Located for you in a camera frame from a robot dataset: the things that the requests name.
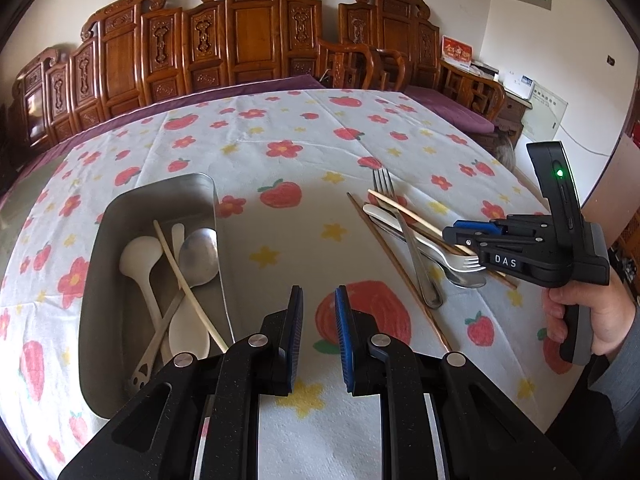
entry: stainless steel tray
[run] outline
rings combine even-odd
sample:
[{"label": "stainless steel tray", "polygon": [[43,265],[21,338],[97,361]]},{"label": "stainless steel tray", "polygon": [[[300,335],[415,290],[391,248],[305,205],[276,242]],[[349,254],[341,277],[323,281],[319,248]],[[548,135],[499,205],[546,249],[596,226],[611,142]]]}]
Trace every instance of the stainless steel tray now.
[{"label": "stainless steel tray", "polygon": [[[126,382],[154,334],[142,293],[118,269],[120,254],[129,241],[155,236],[154,219],[160,222],[169,245],[176,222],[184,224],[187,236],[201,227],[217,231],[220,273],[193,292],[228,345],[235,341],[234,333],[243,332],[231,287],[223,285],[228,247],[223,222],[216,222],[216,203],[213,180],[194,173],[123,193],[104,212],[86,277],[78,338],[80,388],[96,415],[111,418],[129,400]],[[150,281],[164,313],[178,289],[165,256],[154,266]],[[217,353],[220,350],[212,342],[210,355]],[[157,359],[154,372],[159,367]]]}]

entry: tablecloth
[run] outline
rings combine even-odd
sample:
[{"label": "tablecloth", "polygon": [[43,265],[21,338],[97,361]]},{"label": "tablecloth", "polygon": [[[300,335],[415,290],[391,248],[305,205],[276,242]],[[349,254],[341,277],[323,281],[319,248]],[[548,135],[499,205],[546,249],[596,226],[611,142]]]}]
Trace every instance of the tablecloth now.
[{"label": "tablecloth", "polygon": [[[82,398],[78,325],[92,245],[117,195],[182,173],[209,173],[233,247],[228,277],[242,322],[255,331],[301,285],[305,316],[298,378],[286,398],[261,404],[258,466],[265,478],[376,478],[379,403],[342,382],[331,306],[346,284],[355,308],[415,351],[440,356],[425,317],[346,192],[366,199],[371,169],[442,228],[544,212],[482,148],[402,94],[313,90],[240,96],[179,108],[74,148],[42,191],[0,292],[0,416],[44,478],[104,421]],[[406,265],[406,248],[395,245]],[[545,430],[580,368],[545,337],[540,290],[489,278],[478,290],[431,271],[446,298],[436,313],[464,352]]]}]

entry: purple seat cushion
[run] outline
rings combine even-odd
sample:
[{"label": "purple seat cushion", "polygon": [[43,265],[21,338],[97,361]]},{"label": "purple seat cushion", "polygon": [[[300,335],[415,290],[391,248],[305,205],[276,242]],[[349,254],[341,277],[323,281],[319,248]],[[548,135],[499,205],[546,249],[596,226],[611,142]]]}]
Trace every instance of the purple seat cushion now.
[{"label": "purple seat cushion", "polygon": [[464,134],[490,134],[494,131],[495,126],[491,121],[431,88],[408,86],[404,94],[418,101]]}]

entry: bamboo chopstick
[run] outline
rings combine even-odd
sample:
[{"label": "bamboo chopstick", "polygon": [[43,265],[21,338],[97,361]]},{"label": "bamboo chopstick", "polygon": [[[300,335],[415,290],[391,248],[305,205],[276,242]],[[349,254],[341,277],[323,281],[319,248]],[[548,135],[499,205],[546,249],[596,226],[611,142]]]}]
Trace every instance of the bamboo chopstick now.
[{"label": "bamboo chopstick", "polygon": [[436,322],[435,318],[433,317],[433,314],[431,313],[431,309],[426,305],[426,303],[424,303],[424,299],[422,298],[418,290],[415,288],[414,282],[411,281],[411,279],[409,278],[409,275],[404,270],[404,267],[400,264],[400,262],[398,261],[398,258],[396,258],[396,255],[393,253],[391,248],[385,242],[385,239],[378,232],[375,225],[373,225],[373,222],[369,218],[369,215],[367,215],[362,210],[362,208],[358,205],[358,202],[356,202],[356,199],[354,199],[351,193],[347,193],[347,196],[349,197],[349,200],[351,200],[351,203],[353,204],[354,208],[356,208],[356,210],[358,211],[358,215],[360,216],[360,218],[362,218],[362,221],[367,225],[367,227],[371,231],[371,234],[373,234],[374,238],[380,244],[383,251],[385,251],[386,256],[388,256],[388,258],[391,260],[391,263],[398,271],[398,274],[400,274],[400,277],[404,281],[404,284],[409,288],[409,291],[411,292],[415,301],[417,301],[418,304],[420,304],[420,306],[422,307],[422,311],[427,317],[427,321],[429,321],[431,328],[433,328],[433,331],[436,333],[436,336],[438,336],[438,339],[442,344],[442,346],[444,346],[444,349],[447,352],[451,352],[452,348],[451,348],[451,345],[449,344],[449,341],[447,341],[447,338],[445,337],[445,335],[442,333],[442,330],[438,326],[438,323]]},{"label": "bamboo chopstick", "polygon": [[198,317],[200,318],[200,321],[202,322],[202,324],[207,328],[207,331],[211,334],[213,341],[216,342],[216,345],[218,345],[218,347],[222,350],[223,353],[226,352],[227,350],[229,350],[229,347],[226,345],[225,340],[222,339],[222,336],[220,335],[218,330],[216,330],[216,327],[213,326],[213,323],[211,322],[209,317],[207,317],[207,314],[204,313],[204,310],[200,306],[200,303],[198,302],[196,297],[193,295],[193,292],[189,288],[189,285],[187,284],[187,280],[184,279],[184,276],[180,272],[180,267],[178,267],[178,264],[175,262],[174,256],[171,254],[171,249],[169,249],[169,244],[166,242],[166,238],[164,238],[164,233],[160,228],[160,224],[158,223],[158,220],[154,220],[154,229],[156,230],[156,235],[158,236],[158,240],[160,240],[160,244],[162,245],[162,250],[164,251],[164,255],[166,256],[166,259],[169,260],[169,265],[171,265],[171,268],[174,271],[175,277],[178,278],[178,283],[180,283],[180,286],[184,291],[184,295],[189,299],[189,301],[191,301],[191,305],[193,306],[196,313],[198,314]]},{"label": "bamboo chopstick", "polygon": [[[389,204],[392,207],[395,207],[396,209],[398,209],[399,211],[405,213],[406,215],[410,216],[411,218],[413,218],[415,221],[417,221],[419,224],[423,225],[425,228],[427,228],[430,232],[426,233],[422,230],[423,234],[432,242],[438,244],[440,247],[442,247],[443,249],[446,249],[447,251],[449,251],[450,253],[453,254],[458,254],[458,255],[464,255],[464,254],[468,254],[469,256],[476,256],[476,253],[473,252],[471,249],[469,249],[468,247],[465,246],[453,246],[450,244],[447,244],[443,239],[442,239],[442,231],[440,229],[438,229],[437,227],[431,225],[429,222],[427,222],[424,218],[421,218],[420,216],[418,216],[416,213],[414,213],[413,211],[405,208],[404,206],[400,205],[398,202],[396,202],[395,200],[392,200],[386,196],[384,196],[383,194],[378,193],[377,191],[373,191],[372,189],[368,190],[374,197],[376,197],[378,200],[382,200],[382,202],[385,202],[386,204]],[[508,286],[509,288],[512,288],[513,290],[515,290],[516,288],[518,288],[518,285],[516,285],[515,283],[513,283],[511,280],[508,280],[507,277],[501,273],[498,272],[496,270],[489,270],[488,271],[489,274],[491,274],[496,280],[498,280],[499,282],[501,282],[502,284]]]}]

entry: white ladle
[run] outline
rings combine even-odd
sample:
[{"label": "white ladle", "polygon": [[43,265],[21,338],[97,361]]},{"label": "white ladle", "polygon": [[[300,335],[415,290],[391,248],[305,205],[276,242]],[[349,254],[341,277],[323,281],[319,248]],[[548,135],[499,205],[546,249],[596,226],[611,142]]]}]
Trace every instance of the white ladle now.
[{"label": "white ladle", "polygon": [[[162,245],[153,236],[134,238],[127,244],[120,255],[120,272],[125,276],[129,276],[138,284],[156,330],[160,328],[162,323],[162,314],[151,289],[149,275],[161,256]],[[164,364],[167,364],[173,357],[167,338],[162,341],[160,354]]]}]

